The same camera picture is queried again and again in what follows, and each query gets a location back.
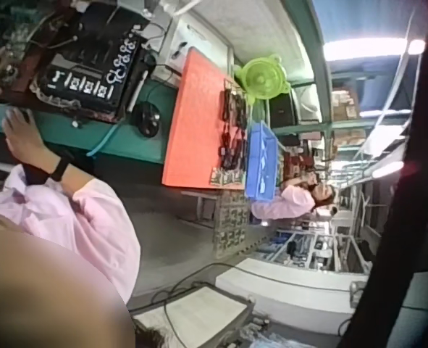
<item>orange board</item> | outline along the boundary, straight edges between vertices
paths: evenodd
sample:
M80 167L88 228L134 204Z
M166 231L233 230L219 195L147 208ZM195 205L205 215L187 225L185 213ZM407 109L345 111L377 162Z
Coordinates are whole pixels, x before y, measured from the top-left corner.
M197 189L244 189L210 184L212 169L219 167L219 148L225 80L218 67L195 49L190 49L183 69L170 128L162 183Z

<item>cardboard box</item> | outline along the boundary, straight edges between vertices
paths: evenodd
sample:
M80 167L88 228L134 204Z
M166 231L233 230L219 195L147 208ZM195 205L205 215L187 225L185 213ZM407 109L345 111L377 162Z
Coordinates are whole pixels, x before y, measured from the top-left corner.
M349 88L336 88L331 93L333 121L355 120L360 117L357 93Z
M364 129L336 129L333 134L333 146L361 145L366 139Z

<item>computer mouse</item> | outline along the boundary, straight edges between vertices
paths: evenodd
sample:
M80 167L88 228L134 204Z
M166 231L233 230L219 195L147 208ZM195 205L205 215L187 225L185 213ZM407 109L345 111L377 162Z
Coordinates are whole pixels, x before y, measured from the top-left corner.
M161 113L156 105L143 101L133 110L133 123L146 138L153 138L161 127Z

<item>black wristwatch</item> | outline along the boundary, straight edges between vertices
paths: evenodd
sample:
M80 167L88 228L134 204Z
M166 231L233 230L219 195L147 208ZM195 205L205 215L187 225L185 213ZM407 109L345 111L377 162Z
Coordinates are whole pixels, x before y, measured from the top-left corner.
M70 159L66 157L61 157L61 160L59 161L56 169L49 177L58 183L61 182L62 176L64 175L64 172L66 171L67 166L69 164L70 164Z

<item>ceiling light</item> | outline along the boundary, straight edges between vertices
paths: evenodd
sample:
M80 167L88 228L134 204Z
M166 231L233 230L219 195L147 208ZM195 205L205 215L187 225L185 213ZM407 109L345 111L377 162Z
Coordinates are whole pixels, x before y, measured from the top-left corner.
M380 169L376 169L372 176L375 179L381 178L383 176L392 174L394 172L397 172L399 170L401 170L403 168L403 162L398 161L398 162L391 162L387 165L385 165L384 167L381 167Z
M423 40L413 40L410 42L410 46L408 47L408 54L416 55L422 54L426 47L426 43Z
M424 51L423 40L413 40L408 53L417 55ZM400 56L407 50L404 38L354 38L326 43L323 46L324 58L328 62L344 59Z
M411 113L409 109L403 110L386 110L385 115L408 115ZM369 110L369 111L361 111L360 117L375 117L380 116L382 114L382 110Z
M378 125L365 141L364 153L376 158L405 130L403 125Z

